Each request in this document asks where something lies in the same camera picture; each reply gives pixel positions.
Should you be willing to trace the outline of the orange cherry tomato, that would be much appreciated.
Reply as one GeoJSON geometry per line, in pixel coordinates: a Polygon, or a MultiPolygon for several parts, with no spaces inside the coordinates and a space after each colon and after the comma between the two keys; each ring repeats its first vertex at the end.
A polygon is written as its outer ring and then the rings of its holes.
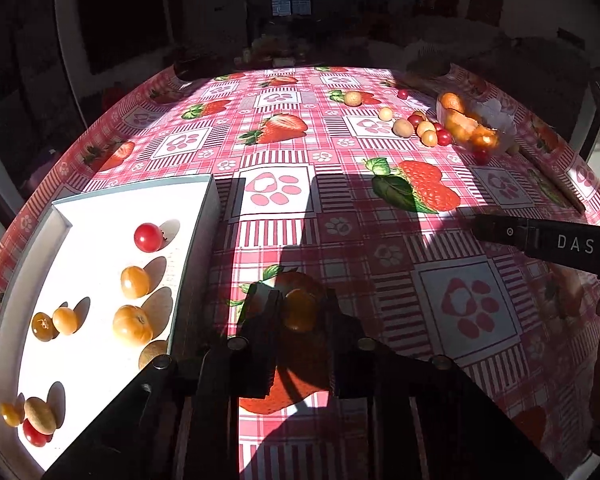
{"type": "Polygon", "coordinates": [[[288,292],[284,299],[283,321],[288,330],[305,333],[314,329],[317,312],[317,299],[302,288],[288,292]]]}

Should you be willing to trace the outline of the tan longan fruit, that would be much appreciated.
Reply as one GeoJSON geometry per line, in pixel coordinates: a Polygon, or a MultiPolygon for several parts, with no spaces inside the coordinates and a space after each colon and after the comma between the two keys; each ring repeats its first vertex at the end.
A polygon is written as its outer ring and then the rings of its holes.
{"type": "Polygon", "coordinates": [[[162,356],[168,353],[168,342],[166,340],[154,340],[143,348],[138,357],[138,368],[142,370],[157,356],[162,356]]]}

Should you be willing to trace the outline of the yellow tomato in box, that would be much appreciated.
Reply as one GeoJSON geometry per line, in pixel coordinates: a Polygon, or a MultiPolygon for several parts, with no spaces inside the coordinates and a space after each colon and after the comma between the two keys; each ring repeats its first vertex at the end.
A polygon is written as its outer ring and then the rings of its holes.
{"type": "Polygon", "coordinates": [[[119,308],[112,321],[114,336],[130,346],[144,346],[154,339],[154,330],[146,312],[130,304],[119,308]]]}
{"type": "Polygon", "coordinates": [[[79,327],[76,312],[68,307],[58,307],[53,313],[52,321],[58,333],[63,335],[74,334],[79,327]]]}

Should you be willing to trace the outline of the white shallow cardboard box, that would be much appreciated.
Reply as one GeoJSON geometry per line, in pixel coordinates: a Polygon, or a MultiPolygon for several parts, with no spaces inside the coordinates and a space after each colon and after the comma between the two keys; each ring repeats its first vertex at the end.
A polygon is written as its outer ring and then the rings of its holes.
{"type": "Polygon", "coordinates": [[[135,377],[140,349],[114,336],[112,321],[126,305],[120,275],[143,268],[150,292],[135,305],[161,340],[175,336],[178,312],[204,294],[220,215],[218,188],[208,174],[148,180],[75,196],[48,206],[18,262],[0,311],[0,404],[37,396],[60,406],[60,427],[44,448],[0,415],[0,453],[19,479],[37,479],[135,377]],[[141,252],[134,231],[162,229],[158,252],[141,252]],[[39,341],[33,315],[58,307],[76,312],[78,330],[39,341]]]}

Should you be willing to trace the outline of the clear plastic fruit bowl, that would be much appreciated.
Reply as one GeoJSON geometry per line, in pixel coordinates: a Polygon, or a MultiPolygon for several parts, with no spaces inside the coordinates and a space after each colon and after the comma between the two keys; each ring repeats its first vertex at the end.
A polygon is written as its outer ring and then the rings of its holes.
{"type": "Polygon", "coordinates": [[[506,113],[497,99],[477,101],[469,96],[457,95],[465,105],[463,114],[445,110],[438,96],[436,99],[437,118],[457,144],[471,151],[485,148],[493,155],[501,155],[517,145],[514,118],[506,113]]]}

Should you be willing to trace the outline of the pink strawberry checked tablecloth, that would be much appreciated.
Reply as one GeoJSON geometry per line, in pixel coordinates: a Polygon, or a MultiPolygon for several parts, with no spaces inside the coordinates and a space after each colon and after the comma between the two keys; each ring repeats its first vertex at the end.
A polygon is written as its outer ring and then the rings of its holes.
{"type": "Polygon", "coordinates": [[[220,198],[207,268],[213,327],[232,330],[247,287],[297,270],[404,356],[440,351],[562,474],[588,455],[588,399],[600,280],[477,240],[471,211],[600,226],[600,180],[539,117],[452,67],[440,92],[497,99],[520,152],[478,166],[456,145],[428,148],[378,118],[434,114],[396,95],[388,70],[257,70],[187,82],[163,70],[114,104],[56,162],[0,241],[0,311],[28,241],[54,200],[210,174],[220,198]],[[348,91],[363,103],[343,103],[348,91]]]}

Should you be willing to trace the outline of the orange tangerine in bowl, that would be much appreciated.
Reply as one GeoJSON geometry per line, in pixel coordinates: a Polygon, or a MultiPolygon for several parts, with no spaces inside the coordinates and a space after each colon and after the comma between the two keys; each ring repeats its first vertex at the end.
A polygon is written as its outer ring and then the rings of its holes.
{"type": "Polygon", "coordinates": [[[455,110],[460,114],[465,111],[462,99],[454,92],[444,92],[438,96],[438,101],[445,110],[455,110]]]}

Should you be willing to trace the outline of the tan longan in box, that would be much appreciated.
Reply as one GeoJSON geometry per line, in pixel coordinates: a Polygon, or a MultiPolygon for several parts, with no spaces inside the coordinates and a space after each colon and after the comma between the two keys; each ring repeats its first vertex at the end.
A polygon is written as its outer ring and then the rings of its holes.
{"type": "Polygon", "coordinates": [[[24,401],[23,411],[31,426],[40,434],[50,436],[56,431],[57,422],[54,412],[42,399],[30,396],[24,401]]]}

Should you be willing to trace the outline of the tan longan far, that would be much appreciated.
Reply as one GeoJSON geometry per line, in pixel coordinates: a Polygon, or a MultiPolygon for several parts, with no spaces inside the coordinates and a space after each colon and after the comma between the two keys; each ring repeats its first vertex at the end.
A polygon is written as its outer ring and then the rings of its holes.
{"type": "Polygon", "coordinates": [[[358,107],[363,103],[361,92],[348,91],[343,96],[343,103],[350,107],[358,107]]]}
{"type": "Polygon", "coordinates": [[[393,123],[392,132],[396,136],[400,136],[400,138],[407,139],[411,136],[414,136],[415,129],[412,123],[409,122],[407,119],[400,118],[393,123]]]}
{"type": "Polygon", "coordinates": [[[391,122],[393,120],[393,110],[388,106],[381,107],[381,109],[378,110],[378,118],[382,122],[391,122]]]}

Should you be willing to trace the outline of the small yellow tomato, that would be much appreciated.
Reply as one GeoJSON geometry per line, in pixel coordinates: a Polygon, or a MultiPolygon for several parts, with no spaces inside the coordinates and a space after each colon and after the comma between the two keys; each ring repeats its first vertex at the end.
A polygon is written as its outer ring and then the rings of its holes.
{"type": "Polygon", "coordinates": [[[1,403],[0,415],[4,423],[12,428],[17,428],[23,422],[23,410],[19,404],[1,403]]]}

